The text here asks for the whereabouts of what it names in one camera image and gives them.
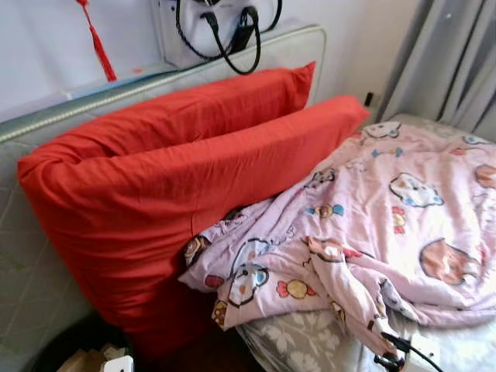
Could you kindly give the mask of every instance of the bag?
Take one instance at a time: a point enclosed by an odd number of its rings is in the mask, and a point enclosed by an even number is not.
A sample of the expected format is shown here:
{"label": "bag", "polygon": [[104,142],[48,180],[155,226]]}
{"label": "bag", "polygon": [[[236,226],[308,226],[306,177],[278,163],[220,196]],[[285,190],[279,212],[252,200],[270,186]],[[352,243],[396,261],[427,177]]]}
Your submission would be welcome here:
{"label": "bag", "polygon": [[[179,69],[224,58],[238,74],[257,68],[260,34],[273,29],[281,16],[282,0],[151,0],[153,21],[166,62]],[[245,49],[255,35],[257,54],[247,71],[229,55]]]}

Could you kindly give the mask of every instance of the bed sheet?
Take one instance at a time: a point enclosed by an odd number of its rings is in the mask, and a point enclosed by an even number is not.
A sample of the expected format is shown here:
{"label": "bed sheet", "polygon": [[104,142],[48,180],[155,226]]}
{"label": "bed sheet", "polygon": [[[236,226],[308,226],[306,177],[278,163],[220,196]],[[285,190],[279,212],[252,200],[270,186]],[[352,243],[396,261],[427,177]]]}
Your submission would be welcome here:
{"label": "bed sheet", "polygon": [[[393,118],[422,127],[446,140],[466,133],[411,115]],[[329,166],[324,160],[316,170]],[[441,367],[452,372],[489,372],[496,362],[496,320],[462,329],[422,327],[397,312],[389,312],[391,328],[408,338],[418,332],[441,347]],[[258,319],[236,327],[260,365],[268,372],[379,372],[374,354],[350,335],[328,310],[293,312]]]}

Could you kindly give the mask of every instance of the red tassel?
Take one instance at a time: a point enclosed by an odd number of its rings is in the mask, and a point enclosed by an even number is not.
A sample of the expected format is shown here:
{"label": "red tassel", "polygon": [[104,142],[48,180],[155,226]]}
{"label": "red tassel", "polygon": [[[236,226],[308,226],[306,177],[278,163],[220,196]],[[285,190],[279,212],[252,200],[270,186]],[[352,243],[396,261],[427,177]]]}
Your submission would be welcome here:
{"label": "red tassel", "polygon": [[98,37],[96,29],[91,24],[88,10],[86,10],[86,6],[88,5],[88,0],[76,0],[76,2],[78,2],[83,7],[84,14],[86,15],[86,19],[88,20],[88,24],[90,26],[90,33],[91,33],[91,36],[93,37],[93,46],[95,47],[95,52],[98,56],[98,59],[100,60],[100,64],[102,65],[103,71],[105,72],[105,75],[107,76],[107,81],[116,81],[117,77],[115,75],[114,69],[112,68],[112,65],[110,64],[110,60],[107,58],[107,54],[105,53],[105,50],[103,49],[103,43],[100,40],[100,38]]}

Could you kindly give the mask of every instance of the curtain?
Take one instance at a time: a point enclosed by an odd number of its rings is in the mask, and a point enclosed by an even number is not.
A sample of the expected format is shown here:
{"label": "curtain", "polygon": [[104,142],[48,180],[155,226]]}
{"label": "curtain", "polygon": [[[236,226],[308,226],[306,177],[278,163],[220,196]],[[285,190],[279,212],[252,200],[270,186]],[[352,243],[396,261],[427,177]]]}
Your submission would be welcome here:
{"label": "curtain", "polygon": [[496,0],[432,0],[379,120],[403,112],[496,141]]}

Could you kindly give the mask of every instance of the cartoon print blanket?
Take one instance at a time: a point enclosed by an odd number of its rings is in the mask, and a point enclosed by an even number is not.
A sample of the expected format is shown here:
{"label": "cartoon print blanket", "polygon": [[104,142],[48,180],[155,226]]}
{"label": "cartoon print blanket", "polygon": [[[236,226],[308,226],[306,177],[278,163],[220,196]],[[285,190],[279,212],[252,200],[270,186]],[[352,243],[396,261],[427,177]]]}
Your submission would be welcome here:
{"label": "cartoon print blanket", "polygon": [[379,355],[395,353],[386,307],[430,326],[491,319],[496,145],[451,133],[366,127],[324,169],[192,240],[180,280],[217,291],[224,329],[330,306]]}

